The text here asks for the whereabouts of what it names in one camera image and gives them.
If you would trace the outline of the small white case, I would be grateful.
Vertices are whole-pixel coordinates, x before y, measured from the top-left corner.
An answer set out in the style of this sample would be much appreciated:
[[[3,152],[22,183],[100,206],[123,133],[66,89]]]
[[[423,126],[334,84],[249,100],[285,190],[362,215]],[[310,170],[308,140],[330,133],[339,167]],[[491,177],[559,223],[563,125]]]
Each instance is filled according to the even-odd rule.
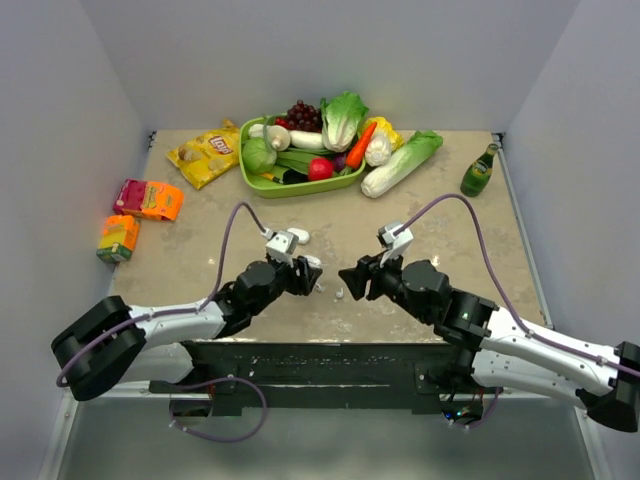
[[[305,255],[304,258],[308,261],[310,265],[313,265],[315,268],[320,268],[322,266],[321,260],[315,256]]]

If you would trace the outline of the white oval charging case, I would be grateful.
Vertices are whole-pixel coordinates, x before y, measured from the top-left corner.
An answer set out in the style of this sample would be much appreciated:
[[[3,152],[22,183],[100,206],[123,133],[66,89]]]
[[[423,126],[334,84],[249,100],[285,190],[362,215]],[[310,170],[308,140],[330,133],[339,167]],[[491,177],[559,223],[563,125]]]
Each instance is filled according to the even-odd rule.
[[[311,236],[310,233],[307,230],[304,229],[300,229],[300,228],[296,228],[296,227],[290,227],[287,229],[288,233],[291,233],[292,235],[295,235],[298,239],[298,243],[300,245],[306,245],[309,243]]]

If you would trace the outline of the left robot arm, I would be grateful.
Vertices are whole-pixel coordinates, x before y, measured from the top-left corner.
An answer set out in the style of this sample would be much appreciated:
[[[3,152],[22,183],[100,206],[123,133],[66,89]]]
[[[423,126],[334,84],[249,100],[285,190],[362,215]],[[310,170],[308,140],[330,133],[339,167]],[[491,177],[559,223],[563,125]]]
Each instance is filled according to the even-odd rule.
[[[207,368],[183,342],[230,337],[248,328],[282,294],[308,296],[322,274],[316,258],[256,261],[212,299],[164,306],[130,306],[108,296],[57,335],[51,350],[60,366],[57,386],[78,401],[97,398],[120,383],[143,380],[200,390]]]

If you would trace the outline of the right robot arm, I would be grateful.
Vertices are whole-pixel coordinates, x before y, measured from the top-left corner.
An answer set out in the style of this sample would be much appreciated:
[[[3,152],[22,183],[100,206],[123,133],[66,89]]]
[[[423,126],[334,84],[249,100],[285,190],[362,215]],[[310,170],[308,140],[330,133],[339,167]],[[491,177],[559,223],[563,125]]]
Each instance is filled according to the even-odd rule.
[[[450,392],[516,389],[564,400],[613,430],[639,429],[639,348],[596,345],[515,320],[504,307],[451,286],[427,260],[404,266],[364,256],[339,271],[352,297],[386,297],[453,346],[427,373]]]

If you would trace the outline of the green plastic tray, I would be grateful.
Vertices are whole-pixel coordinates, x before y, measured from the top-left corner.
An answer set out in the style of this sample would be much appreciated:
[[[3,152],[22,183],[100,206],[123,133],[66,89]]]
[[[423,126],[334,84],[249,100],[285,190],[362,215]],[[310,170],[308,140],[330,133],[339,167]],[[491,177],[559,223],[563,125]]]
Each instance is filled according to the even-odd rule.
[[[251,188],[256,195],[267,199],[287,198],[294,196],[310,195],[316,193],[329,192],[345,188],[353,184],[365,171],[365,164],[349,175],[337,176],[327,180],[303,182],[297,184],[278,184],[259,175],[249,172],[243,163],[243,147],[249,138],[249,128],[258,123],[262,123],[263,118],[251,119],[240,127],[238,158],[240,160],[240,171],[246,185]]]

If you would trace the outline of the dark green leafy vegetable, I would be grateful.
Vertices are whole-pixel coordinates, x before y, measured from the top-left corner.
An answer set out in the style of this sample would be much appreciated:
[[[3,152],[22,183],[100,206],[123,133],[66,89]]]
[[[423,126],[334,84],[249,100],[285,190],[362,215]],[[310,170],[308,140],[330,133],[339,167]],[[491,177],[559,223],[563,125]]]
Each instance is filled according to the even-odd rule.
[[[313,158],[316,158],[316,157],[322,157],[322,156],[319,156],[313,153],[307,153],[307,152],[285,150],[277,153],[277,159],[275,164],[283,168],[294,170],[297,173],[304,175],[308,180],[307,173],[308,173],[309,163]]]

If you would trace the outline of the purple onion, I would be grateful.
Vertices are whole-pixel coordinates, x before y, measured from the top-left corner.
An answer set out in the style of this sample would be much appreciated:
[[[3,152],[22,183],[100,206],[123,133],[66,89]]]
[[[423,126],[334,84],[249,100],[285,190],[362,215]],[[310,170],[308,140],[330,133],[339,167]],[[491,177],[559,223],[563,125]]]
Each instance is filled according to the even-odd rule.
[[[347,156],[347,152],[341,152],[332,158],[331,162],[335,173],[340,173],[345,168]]]

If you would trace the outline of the orange carrot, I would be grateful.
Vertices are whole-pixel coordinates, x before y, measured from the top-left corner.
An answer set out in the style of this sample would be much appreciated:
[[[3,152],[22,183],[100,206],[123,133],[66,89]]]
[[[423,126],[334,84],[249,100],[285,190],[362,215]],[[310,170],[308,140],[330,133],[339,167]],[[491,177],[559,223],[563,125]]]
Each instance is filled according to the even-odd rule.
[[[350,150],[346,157],[345,167],[349,170],[359,169],[366,149],[371,141],[373,134],[377,128],[376,122],[371,122],[363,131],[355,146]]]

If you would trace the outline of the round green cabbage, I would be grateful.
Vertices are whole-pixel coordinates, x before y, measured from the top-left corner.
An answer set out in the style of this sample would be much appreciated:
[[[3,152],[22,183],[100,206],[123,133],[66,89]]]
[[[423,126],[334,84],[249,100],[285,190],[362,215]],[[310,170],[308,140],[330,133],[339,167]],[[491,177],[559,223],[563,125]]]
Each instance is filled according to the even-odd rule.
[[[245,168],[256,175],[271,171],[277,159],[277,152],[260,137],[249,138],[243,144],[241,153]]]

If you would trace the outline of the white daikon radish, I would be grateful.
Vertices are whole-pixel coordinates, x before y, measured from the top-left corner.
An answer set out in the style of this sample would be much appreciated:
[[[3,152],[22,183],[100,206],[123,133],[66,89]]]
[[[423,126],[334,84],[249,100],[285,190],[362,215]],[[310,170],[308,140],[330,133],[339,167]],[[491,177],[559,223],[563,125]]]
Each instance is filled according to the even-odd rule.
[[[324,142],[321,133],[301,130],[290,130],[290,145],[299,149],[323,150]]]

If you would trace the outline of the beige mushroom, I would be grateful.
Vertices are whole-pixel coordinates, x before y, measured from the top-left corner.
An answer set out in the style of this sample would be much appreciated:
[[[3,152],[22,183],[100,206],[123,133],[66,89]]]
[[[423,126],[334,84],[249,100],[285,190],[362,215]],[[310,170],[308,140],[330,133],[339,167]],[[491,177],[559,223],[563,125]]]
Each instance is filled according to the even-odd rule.
[[[291,144],[289,131],[280,125],[265,125],[263,136],[270,147],[277,152],[288,149]]]

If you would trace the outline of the large napa cabbage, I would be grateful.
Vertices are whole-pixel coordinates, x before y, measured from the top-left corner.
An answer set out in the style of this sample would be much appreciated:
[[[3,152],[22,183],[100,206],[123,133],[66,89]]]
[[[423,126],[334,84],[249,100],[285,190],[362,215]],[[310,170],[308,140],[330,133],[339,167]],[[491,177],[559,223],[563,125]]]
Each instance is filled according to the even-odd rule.
[[[416,131],[385,165],[364,177],[362,193],[368,198],[379,198],[431,158],[443,143],[443,137],[434,131]]]

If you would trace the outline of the green glass bottle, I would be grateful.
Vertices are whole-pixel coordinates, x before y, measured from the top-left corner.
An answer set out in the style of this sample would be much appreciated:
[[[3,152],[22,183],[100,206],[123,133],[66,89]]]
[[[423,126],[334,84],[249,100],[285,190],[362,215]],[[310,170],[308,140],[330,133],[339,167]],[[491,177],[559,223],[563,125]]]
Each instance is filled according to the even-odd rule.
[[[466,170],[460,184],[460,191],[468,197],[476,197],[486,188],[493,173],[493,161],[499,145],[491,143],[485,152]]]

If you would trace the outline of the purple grapes bunch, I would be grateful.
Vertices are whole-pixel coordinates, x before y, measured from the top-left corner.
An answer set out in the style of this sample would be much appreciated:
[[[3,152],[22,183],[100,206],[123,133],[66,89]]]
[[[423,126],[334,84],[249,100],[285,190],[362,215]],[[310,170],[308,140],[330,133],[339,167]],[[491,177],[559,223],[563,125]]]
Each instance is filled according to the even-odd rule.
[[[323,126],[321,111],[312,104],[298,100],[287,110],[283,126],[289,130],[320,133]]]

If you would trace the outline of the yellow Lays chips bag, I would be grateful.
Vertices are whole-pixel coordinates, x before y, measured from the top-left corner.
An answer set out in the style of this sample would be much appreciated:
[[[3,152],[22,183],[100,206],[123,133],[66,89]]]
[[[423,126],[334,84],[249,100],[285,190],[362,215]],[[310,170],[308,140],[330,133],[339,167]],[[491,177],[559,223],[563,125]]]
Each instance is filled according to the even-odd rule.
[[[217,129],[202,133],[166,154],[187,182],[196,190],[239,165],[240,129],[224,119]]]

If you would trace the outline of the green lettuce head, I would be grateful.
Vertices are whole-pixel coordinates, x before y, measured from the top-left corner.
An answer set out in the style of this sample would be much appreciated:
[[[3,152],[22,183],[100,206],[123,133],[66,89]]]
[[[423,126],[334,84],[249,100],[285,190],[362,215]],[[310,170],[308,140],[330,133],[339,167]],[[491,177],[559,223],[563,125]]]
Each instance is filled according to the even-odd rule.
[[[352,143],[358,128],[369,108],[357,93],[345,91],[327,100],[320,101],[322,117],[322,140],[326,149],[343,152]]]

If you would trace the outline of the pink orange snack pack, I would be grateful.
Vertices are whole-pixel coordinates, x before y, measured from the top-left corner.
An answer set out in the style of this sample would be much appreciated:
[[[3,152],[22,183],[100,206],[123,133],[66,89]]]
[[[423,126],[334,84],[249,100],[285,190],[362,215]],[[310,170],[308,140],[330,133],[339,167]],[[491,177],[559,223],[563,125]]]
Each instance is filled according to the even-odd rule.
[[[184,201],[184,193],[167,183],[126,179],[113,203],[118,215],[175,221]]]

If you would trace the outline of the orange green juice box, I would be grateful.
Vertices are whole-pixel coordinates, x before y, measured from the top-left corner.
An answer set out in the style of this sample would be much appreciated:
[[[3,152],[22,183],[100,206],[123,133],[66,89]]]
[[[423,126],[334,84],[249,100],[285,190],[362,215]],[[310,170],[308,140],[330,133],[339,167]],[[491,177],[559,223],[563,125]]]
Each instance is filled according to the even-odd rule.
[[[140,221],[131,215],[113,215],[106,219],[96,255],[108,263],[129,261],[135,250]]]

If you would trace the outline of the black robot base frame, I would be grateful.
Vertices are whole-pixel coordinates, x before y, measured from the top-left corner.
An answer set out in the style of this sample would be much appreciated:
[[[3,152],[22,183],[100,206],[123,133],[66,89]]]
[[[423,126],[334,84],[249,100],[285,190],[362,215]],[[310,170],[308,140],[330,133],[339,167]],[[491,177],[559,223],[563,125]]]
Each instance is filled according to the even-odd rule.
[[[443,414],[459,424],[480,419],[492,387],[473,381],[471,356],[428,343],[188,342],[193,369],[154,394],[193,393],[214,415],[244,408],[382,409]]]

